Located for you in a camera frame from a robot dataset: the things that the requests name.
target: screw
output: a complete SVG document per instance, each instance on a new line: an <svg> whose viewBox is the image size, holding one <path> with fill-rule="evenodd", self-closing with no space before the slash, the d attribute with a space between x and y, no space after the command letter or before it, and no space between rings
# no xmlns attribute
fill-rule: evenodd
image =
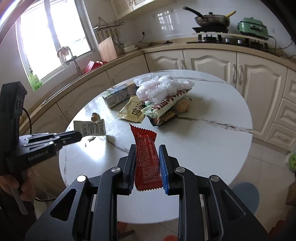
<svg viewBox="0 0 296 241"><path fill-rule="evenodd" d="M184 167L177 167L176 171L179 172L179 173L182 173L182 172L185 171L185 168Z"/></svg>
<svg viewBox="0 0 296 241"><path fill-rule="evenodd" d="M216 175L213 175L213 176L211 176L211 180L213 182L218 182L220 180L220 178L218 176L216 176Z"/></svg>
<svg viewBox="0 0 296 241"><path fill-rule="evenodd" d="M120 167L114 167L111 169L111 171L114 173L118 173L118 172L120 172L120 170L121 170Z"/></svg>
<svg viewBox="0 0 296 241"><path fill-rule="evenodd" d="M85 180L86 180L86 176L84 176L84 175L80 175L80 176L77 177L77 181L80 182L80 183L84 182Z"/></svg>

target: marble table surface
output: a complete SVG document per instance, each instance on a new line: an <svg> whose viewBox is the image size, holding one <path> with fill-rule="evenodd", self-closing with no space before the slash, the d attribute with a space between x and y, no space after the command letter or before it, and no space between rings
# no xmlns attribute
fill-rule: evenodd
<svg viewBox="0 0 296 241"><path fill-rule="evenodd" d="M195 86L187 94L192 99L189 111L161 127L153 127L147 117L134 125L156 132L156 149L165 144L180 166L204 177L218 175L230 184L242 168L252 141L252 119L246 102L235 88L210 74L191 70L157 74L194 81ZM105 120L107 135L91 142L84 137L60 150L59 167L67 186L79 175L101 175L127 156L135 140L130 123L116 116L126 103L108 109L99 95L74 117L76 121L90 121L91 114L98 113ZM73 120L67 131L74 129ZM163 189L138 192L134 187L130 196L118 196L121 222L168 221L178 218L178 209L178 196L167 196Z"/></svg>

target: red snack wrapper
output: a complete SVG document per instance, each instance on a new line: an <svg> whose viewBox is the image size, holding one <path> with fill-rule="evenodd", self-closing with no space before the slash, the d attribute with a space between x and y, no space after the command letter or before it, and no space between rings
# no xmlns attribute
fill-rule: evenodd
<svg viewBox="0 0 296 241"><path fill-rule="evenodd" d="M135 186L138 191L162 188L159 159L155 148L156 133L131 126L137 146Z"/></svg>

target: gold seasoning packet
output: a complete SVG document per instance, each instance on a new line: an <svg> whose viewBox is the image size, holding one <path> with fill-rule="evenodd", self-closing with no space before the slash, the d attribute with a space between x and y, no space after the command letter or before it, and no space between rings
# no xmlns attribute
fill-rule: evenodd
<svg viewBox="0 0 296 241"><path fill-rule="evenodd" d="M129 102L117 114L117 117L132 122L142 123L145 118L145 115L141 112L144 105L145 103L136 95L131 96Z"/></svg>

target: white cabinet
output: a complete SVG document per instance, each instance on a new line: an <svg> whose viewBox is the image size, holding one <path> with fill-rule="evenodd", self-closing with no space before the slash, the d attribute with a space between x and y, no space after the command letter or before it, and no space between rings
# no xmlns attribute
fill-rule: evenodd
<svg viewBox="0 0 296 241"><path fill-rule="evenodd" d="M236 86L236 52L210 49L184 50L186 68L205 72Z"/></svg>
<svg viewBox="0 0 296 241"><path fill-rule="evenodd" d="M130 0L110 0L116 20L128 15L133 11Z"/></svg>
<svg viewBox="0 0 296 241"><path fill-rule="evenodd" d="M168 4L172 4L172 0L110 0L116 20L119 19L135 19L152 10L161 8Z"/></svg>
<svg viewBox="0 0 296 241"><path fill-rule="evenodd" d="M296 103L296 72L288 69L284 98Z"/></svg>
<svg viewBox="0 0 296 241"><path fill-rule="evenodd" d="M112 87L106 72L102 72L61 98L57 104L69 122L93 98Z"/></svg>
<svg viewBox="0 0 296 241"><path fill-rule="evenodd" d="M266 142L284 148L286 150L292 150L296 144L296 132L278 125L276 123L272 124L272 127L265 138Z"/></svg>
<svg viewBox="0 0 296 241"><path fill-rule="evenodd" d="M237 90L253 121L253 136L264 140L283 96L287 67L249 54L238 53Z"/></svg>
<svg viewBox="0 0 296 241"><path fill-rule="evenodd" d="M65 131L68 125L69 122L57 104L54 104L32 124L32 133L59 133ZM38 174L35 180L37 189L43 190L54 196L60 195L65 189L59 170L58 155L37 164L34 169Z"/></svg>
<svg viewBox="0 0 296 241"><path fill-rule="evenodd" d="M145 57L150 72L186 69L182 50L147 53Z"/></svg>
<svg viewBox="0 0 296 241"><path fill-rule="evenodd" d="M113 85L146 73L149 73L149 70L143 54L124 61L107 70L107 74Z"/></svg>
<svg viewBox="0 0 296 241"><path fill-rule="evenodd" d="M296 131L296 104L283 98L274 122Z"/></svg>

